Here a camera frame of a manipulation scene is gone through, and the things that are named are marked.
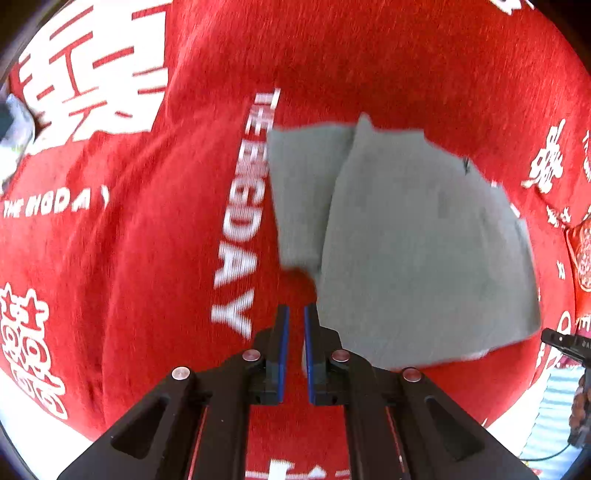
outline red fabric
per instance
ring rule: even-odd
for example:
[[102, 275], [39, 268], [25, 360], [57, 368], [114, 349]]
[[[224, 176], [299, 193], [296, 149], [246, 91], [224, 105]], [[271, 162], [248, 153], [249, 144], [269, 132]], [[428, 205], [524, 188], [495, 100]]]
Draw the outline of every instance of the red fabric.
[[[252, 290], [243, 312], [252, 334], [272, 324], [280, 302], [292, 307], [292, 331], [286, 402], [255, 409], [247, 470], [266, 472], [271, 459], [292, 462], [294, 473], [319, 465], [327, 478], [347, 468], [342, 412], [306, 402], [302, 307], [314, 288], [279, 268], [268, 179], [260, 204], [246, 194], [248, 207], [262, 208], [256, 234], [243, 242], [223, 234], [241, 141], [264, 141], [264, 131], [245, 134], [250, 108], [275, 87], [275, 125], [355, 122], [367, 112], [377, 127], [422, 128], [470, 157], [527, 219], [543, 326], [573, 330], [568, 252], [547, 206], [556, 214], [567, 207], [572, 224], [587, 212], [582, 139], [591, 81], [539, 12], [524, 4], [507, 15], [487, 0], [174, 0], [158, 11], [166, 15], [169, 81], [151, 130], [96, 132], [27, 157], [3, 198], [12, 208], [23, 199], [24, 212], [30, 196], [66, 187], [73, 201], [90, 188], [88, 210], [18, 218], [5, 210], [0, 223], [0, 288], [10, 283], [22, 298], [33, 288], [47, 303], [44, 341], [51, 373], [65, 384], [69, 425], [97, 438], [172, 368], [211, 368], [248, 346], [236, 329], [212, 321], [212, 308]], [[17, 95], [25, 82], [16, 69]], [[82, 125], [92, 115], [85, 112]], [[562, 119], [564, 173], [546, 194], [525, 188]], [[221, 242], [255, 255], [256, 267], [214, 287]], [[556, 360], [534, 336], [425, 372], [490, 424]], [[0, 367], [11, 375], [4, 358]]]

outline gray towel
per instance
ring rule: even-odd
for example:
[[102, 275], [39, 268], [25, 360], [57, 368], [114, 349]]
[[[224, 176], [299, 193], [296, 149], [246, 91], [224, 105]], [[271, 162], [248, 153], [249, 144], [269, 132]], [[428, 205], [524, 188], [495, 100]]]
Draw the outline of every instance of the gray towel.
[[320, 270], [336, 178], [353, 145], [354, 126], [325, 124], [267, 137], [269, 170], [285, 268]]
[[504, 191], [422, 132], [379, 132], [362, 117], [337, 130], [339, 143], [336, 128], [269, 136], [281, 261], [315, 274], [322, 260], [320, 323], [383, 368], [533, 335], [541, 322], [527, 226]]

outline metal screw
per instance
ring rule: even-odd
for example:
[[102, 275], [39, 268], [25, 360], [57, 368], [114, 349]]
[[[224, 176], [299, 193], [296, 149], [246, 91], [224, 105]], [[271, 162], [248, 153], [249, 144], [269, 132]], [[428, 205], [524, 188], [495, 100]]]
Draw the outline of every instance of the metal screw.
[[422, 373], [418, 371], [416, 368], [407, 368], [402, 372], [402, 377], [407, 382], [418, 382], [419, 380], [421, 380], [422, 376]]
[[351, 358], [351, 354], [347, 350], [339, 349], [335, 350], [331, 355], [332, 360], [339, 363], [348, 362]]
[[247, 350], [242, 354], [242, 358], [247, 362], [256, 362], [261, 357], [261, 353], [254, 348]]
[[191, 371], [187, 367], [177, 367], [173, 370], [173, 378], [175, 380], [185, 380], [190, 374]]

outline white fabric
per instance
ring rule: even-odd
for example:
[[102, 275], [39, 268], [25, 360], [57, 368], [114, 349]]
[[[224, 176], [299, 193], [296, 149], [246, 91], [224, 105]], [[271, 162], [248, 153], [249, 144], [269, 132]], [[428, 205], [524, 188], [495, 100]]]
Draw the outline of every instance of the white fabric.
[[515, 456], [521, 455], [534, 428], [550, 372], [551, 369], [544, 370], [538, 381], [497, 421], [487, 427], [488, 432]]
[[39, 480], [56, 480], [92, 443], [49, 415], [0, 370], [0, 422]]

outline cable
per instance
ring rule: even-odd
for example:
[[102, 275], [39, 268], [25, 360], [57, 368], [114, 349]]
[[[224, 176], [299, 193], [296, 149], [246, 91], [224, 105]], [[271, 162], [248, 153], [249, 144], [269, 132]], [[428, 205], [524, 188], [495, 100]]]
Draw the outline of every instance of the cable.
[[551, 458], [558, 457], [558, 455], [560, 455], [562, 452], [564, 452], [568, 447], [570, 447], [569, 444], [567, 444], [566, 447], [564, 447], [558, 453], [555, 453], [554, 455], [550, 455], [549, 457], [544, 457], [544, 458], [520, 458], [520, 460], [522, 462], [543, 462], [544, 460], [550, 460]]

